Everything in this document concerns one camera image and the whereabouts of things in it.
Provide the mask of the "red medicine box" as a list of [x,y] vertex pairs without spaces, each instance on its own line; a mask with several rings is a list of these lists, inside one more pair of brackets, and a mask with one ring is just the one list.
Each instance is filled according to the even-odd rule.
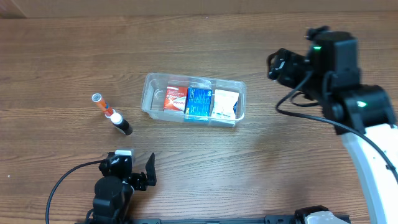
[[164,101],[164,110],[185,111],[187,102],[187,87],[168,86]]

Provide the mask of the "white medicine box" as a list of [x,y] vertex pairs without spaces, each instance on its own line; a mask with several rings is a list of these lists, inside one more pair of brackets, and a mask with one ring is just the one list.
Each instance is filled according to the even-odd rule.
[[215,90],[211,116],[218,119],[235,119],[239,93],[226,90]]

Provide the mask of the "blue lozenge box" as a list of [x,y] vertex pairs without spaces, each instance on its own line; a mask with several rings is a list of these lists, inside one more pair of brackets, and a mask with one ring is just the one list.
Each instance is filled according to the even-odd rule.
[[188,88],[185,119],[208,121],[212,90]]

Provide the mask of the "clear plastic container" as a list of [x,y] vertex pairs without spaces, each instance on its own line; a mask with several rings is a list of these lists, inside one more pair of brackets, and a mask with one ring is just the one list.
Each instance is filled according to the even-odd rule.
[[[212,90],[210,115],[208,121],[187,120],[185,112],[164,110],[164,101],[168,86],[182,86],[187,88],[201,88]],[[215,90],[226,90],[239,93],[235,119],[213,118]],[[234,127],[245,116],[246,112],[246,85],[243,82],[205,77],[193,77],[168,73],[150,73],[146,76],[142,92],[141,109],[152,119],[173,121],[180,123],[200,123],[209,126]]]

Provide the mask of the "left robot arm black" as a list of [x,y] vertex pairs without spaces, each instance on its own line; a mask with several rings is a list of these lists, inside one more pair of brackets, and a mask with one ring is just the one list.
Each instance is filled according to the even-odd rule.
[[88,211],[85,223],[130,223],[127,211],[135,191],[145,191],[155,186],[155,154],[146,163],[146,171],[133,173],[133,150],[109,152],[99,163],[103,177],[95,183],[93,208]]

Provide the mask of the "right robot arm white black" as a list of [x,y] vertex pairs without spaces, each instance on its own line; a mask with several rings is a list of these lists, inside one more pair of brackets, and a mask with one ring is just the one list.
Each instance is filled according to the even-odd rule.
[[397,116],[387,92],[361,81],[358,40],[323,26],[309,29],[305,55],[279,49],[267,58],[268,77],[318,106],[357,170],[371,223],[397,222]]

